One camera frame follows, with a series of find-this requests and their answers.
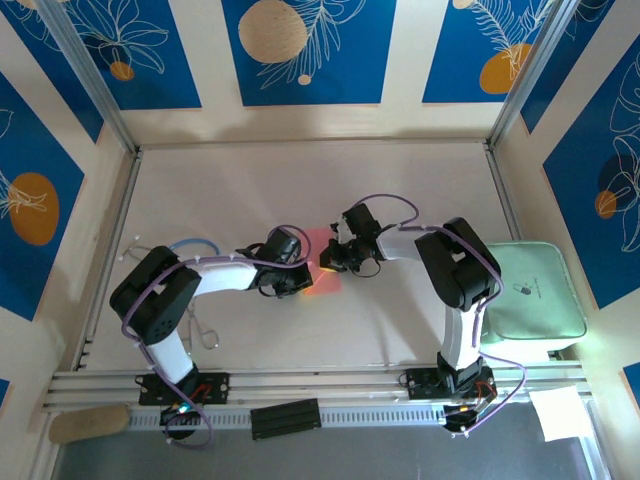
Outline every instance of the white wall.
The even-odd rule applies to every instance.
[[[141,144],[353,137],[484,138],[502,104],[423,105],[450,0],[398,0],[382,103],[244,108],[219,0],[170,0],[202,109],[127,111]]]
[[[588,317],[589,333],[577,346],[602,417],[606,449],[616,478],[637,478],[640,414],[622,368],[640,361],[640,291],[598,310],[542,164],[627,51],[638,33],[640,5],[617,0],[553,103],[529,136],[518,119],[497,153],[526,239],[555,243],[563,251]]]
[[[0,309],[0,378],[12,386],[0,416],[0,477],[10,480],[28,472],[42,394],[83,320],[85,281],[124,151],[108,128],[98,145],[91,141],[2,15],[0,44],[0,71],[85,174],[35,319]]]

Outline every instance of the white platform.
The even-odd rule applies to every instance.
[[[413,200],[420,223],[463,216],[485,241],[510,239],[480,143],[228,144],[145,151],[119,252],[140,235],[146,246],[206,237],[229,253],[264,241],[281,223],[326,227],[376,192]],[[410,214],[391,199],[368,204],[382,224]],[[108,295],[134,266],[131,258],[116,262]],[[444,306],[424,266],[382,267],[371,279],[344,274],[342,291],[323,296],[277,300],[253,291],[200,297],[198,316],[216,328],[220,346],[207,351],[195,340],[193,358],[201,368],[230,370],[434,362]],[[105,301],[87,369],[144,366]]]

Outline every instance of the mint green bag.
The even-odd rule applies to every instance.
[[[502,340],[577,342],[584,312],[560,250],[544,242],[487,245],[502,269],[505,291],[487,309],[482,343]],[[564,342],[554,348],[564,348]]]

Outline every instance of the wire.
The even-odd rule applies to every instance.
[[[173,245],[169,245],[169,250],[175,250],[176,248],[184,247],[185,245],[208,245],[216,252],[216,255],[220,255],[220,248],[218,245],[213,243],[211,240],[207,240],[206,238],[185,238],[184,240],[180,240]]]
[[[501,401],[493,410],[491,410],[489,413],[487,413],[484,417],[482,417],[480,420],[478,420],[474,425],[472,425],[471,427],[469,427],[465,432],[460,432],[460,433],[454,433],[455,436],[459,436],[459,435],[468,435],[471,432],[473,432],[476,428],[480,427],[480,425],[482,425],[483,423],[485,423],[487,420],[489,420],[491,417],[493,417],[496,413],[498,413],[500,410],[502,410],[504,408],[504,406],[509,403],[509,401],[522,389],[522,387],[524,387],[524,384],[527,383],[527,369],[524,365],[518,363],[518,362],[514,362],[513,360],[507,360],[505,358],[498,358],[498,357],[494,357],[493,355],[489,355],[483,352],[479,352],[480,356],[488,359],[488,360],[494,360],[497,362],[503,362],[503,363],[507,363],[509,365],[512,365],[514,367],[517,367],[521,372],[522,372],[522,378],[520,379],[520,382],[518,383],[518,385],[516,385],[516,388],[514,388],[511,393],[509,395],[507,395],[507,397]]]
[[[146,345],[144,345],[144,343],[142,343],[141,339],[137,335],[135,335],[133,333],[130,333],[127,330],[128,327],[129,327],[129,323],[131,322],[131,319],[133,318],[133,315],[136,313],[138,308],[140,308],[140,305],[142,305],[142,303],[151,294],[151,292],[153,292],[154,289],[158,285],[160,285],[165,278],[167,278],[173,272],[175,272],[176,270],[178,270],[179,268],[182,268],[182,267],[190,267],[192,265],[213,265],[213,264],[217,264],[217,263],[230,263],[230,262],[231,263],[242,263],[242,264],[245,264],[245,265],[254,265],[254,266],[255,265],[263,265],[263,266],[267,266],[267,267],[284,268],[284,269],[293,269],[293,268],[298,268],[298,267],[304,265],[309,260],[309,255],[311,254],[311,239],[309,238],[309,236],[301,228],[298,228],[298,227],[296,227],[294,225],[280,225],[280,226],[276,227],[276,229],[277,228],[281,228],[281,227],[282,228],[291,228],[293,230],[296,230],[296,231],[300,232],[300,234],[304,237],[305,241],[307,242],[307,254],[301,260],[298,260],[297,262],[294,262],[294,263],[284,264],[284,263],[265,262],[265,261],[262,261],[262,260],[253,260],[253,259],[244,258],[244,257],[241,258],[241,257],[235,256],[235,255],[230,255],[230,256],[227,256],[227,255],[216,255],[215,257],[202,257],[202,258],[198,258],[198,259],[196,259],[196,258],[188,259],[188,260],[185,260],[183,262],[179,262],[179,263],[176,263],[175,265],[172,265],[171,267],[167,268],[162,273],[160,273],[160,275],[158,275],[153,281],[151,281],[151,283],[149,283],[147,288],[145,288],[143,290],[143,292],[140,294],[140,296],[133,302],[133,305],[131,305],[131,307],[129,308],[129,311],[122,318],[122,326],[120,327],[120,331],[122,332],[122,334],[125,337],[127,337],[127,338],[129,338],[129,339],[131,339],[131,340],[133,340],[134,342],[137,343],[138,348],[142,352],[142,355],[147,360],[149,365],[151,365],[152,370],[154,371],[154,373],[156,375],[158,375],[158,377],[164,383],[166,383],[167,386],[182,401],[187,403],[187,405],[189,405],[193,410],[195,410],[198,413],[198,415],[200,416],[200,418],[207,425],[208,432],[209,432],[209,437],[207,438],[207,440],[205,442],[203,442],[201,444],[189,445],[189,444],[185,444],[185,443],[171,442],[171,439],[167,439],[168,441],[170,441],[171,443],[175,444],[176,446],[179,446],[180,448],[185,448],[185,449],[188,449],[188,450],[201,450],[201,449],[204,449],[213,440],[213,423],[211,422],[211,419],[206,415],[204,410],[202,408],[200,408],[200,406],[198,406],[196,403],[194,403],[184,392],[182,392],[182,390],[180,390],[176,385],[174,385],[171,382],[171,380],[169,380],[169,378],[167,378],[167,375],[162,371],[162,369],[160,367],[155,365],[155,363],[153,361],[153,357],[149,353],[149,350],[147,349]]]
[[[498,296],[504,291],[504,282],[502,281],[502,278],[500,277],[500,274],[496,271],[495,268],[493,268],[493,266],[489,263],[489,261],[484,258],[480,252],[478,252],[475,248],[473,248],[467,241],[465,241],[464,239],[460,238],[460,236],[456,235],[455,233],[443,228],[443,227],[437,227],[437,226],[426,226],[426,227],[422,227],[422,226],[403,226],[400,225],[399,230],[402,231],[418,231],[418,230],[422,230],[425,232],[440,232],[440,233],[444,233],[445,235],[447,235],[448,237],[452,238],[453,240],[455,240],[457,243],[459,243],[460,245],[462,245],[464,247],[464,249],[469,252],[471,255],[473,255],[476,260],[478,260],[482,266],[484,268],[487,269],[487,271],[491,274],[491,276],[496,280],[496,283],[498,284],[498,289],[496,290],[495,293],[493,293],[492,295],[490,295],[489,297],[487,297],[485,300],[481,301],[478,306],[476,307],[476,312],[475,312],[475,317],[474,317],[474,321],[473,321],[473,339],[472,339],[472,345],[474,348],[476,348],[476,346],[478,345],[478,334],[479,334],[479,325],[480,325],[480,316],[482,315],[483,311],[485,308],[487,308],[487,306],[489,306],[489,304],[491,304],[491,302],[493,302],[496,298],[498,298]],[[507,395],[507,397],[500,402],[494,409],[492,409],[489,413],[487,413],[483,418],[481,418],[480,420],[478,420],[474,425],[472,425],[471,427],[469,427],[468,429],[466,429],[464,432],[458,432],[458,433],[453,433],[452,435],[454,436],[459,436],[459,435],[469,435],[472,431],[474,431],[476,428],[480,427],[480,425],[482,425],[483,423],[485,423],[487,420],[489,420],[491,417],[493,417],[496,413],[498,413],[500,410],[502,410],[504,408],[504,406],[522,389],[522,387],[524,387],[525,383],[527,383],[527,369],[524,367],[524,365],[521,365],[518,362],[514,362],[512,360],[507,360],[504,358],[498,358],[498,357],[494,357],[492,355],[488,355],[486,353],[483,353],[481,351],[478,351],[478,354],[486,359],[486,360],[494,360],[497,362],[503,362],[503,363],[507,363],[509,365],[512,365],[514,367],[517,367],[521,372],[522,372],[522,379],[520,380],[520,382],[518,383],[518,385],[516,385],[516,388],[513,389],[513,391]]]
[[[369,200],[371,198],[380,198],[380,197],[395,198],[396,200],[400,200],[401,202],[406,203],[407,205],[409,205],[413,209],[413,217],[407,218],[406,220],[403,220],[402,222],[400,222],[399,223],[400,226],[404,226],[407,223],[411,223],[414,220],[417,220],[418,217],[420,216],[420,209],[416,206],[415,203],[413,203],[408,198],[405,198],[405,197],[403,197],[401,195],[396,195],[395,193],[374,193],[372,195],[367,195],[366,197],[361,198],[356,203],[354,203],[351,208],[356,207],[356,206],[360,205],[361,203],[364,203],[365,201],[367,201],[367,200]]]

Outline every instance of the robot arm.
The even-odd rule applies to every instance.
[[[295,268],[278,265],[292,264],[300,251],[301,242],[295,235],[276,228],[264,244],[238,250],[236,257],[244,259],[242,262],[231,258],[224,261],[221,257],[215,263],[181,266],[144,299],[129,326],[145,345],[152,363],[161,368],[171,383],[183,391],[189,390],[184,383],[197,376],[197,368],[182,345],[177,326],[191,299],[223,290],[262,292],[265,287],[272,287],[272,296],[278,298],[299,292],[312,285],[307,264]],[[123,319],[151,282],[179,263],[167,247],[152,249],[113,292],[111,307]]]
[[[500,272],[500,267],[466,220],[454,218],[442,227],[382,228],[365,204],[344,212],[331,225],[336,238],[320,256],[323,268],[358,272],[367,259],[419,260],[446,305],[445,335],[438,354],[440,381],[451,394],[468,389],[482,369],[479,335],[483,310],[495,278],[467,249],[471,247]]]

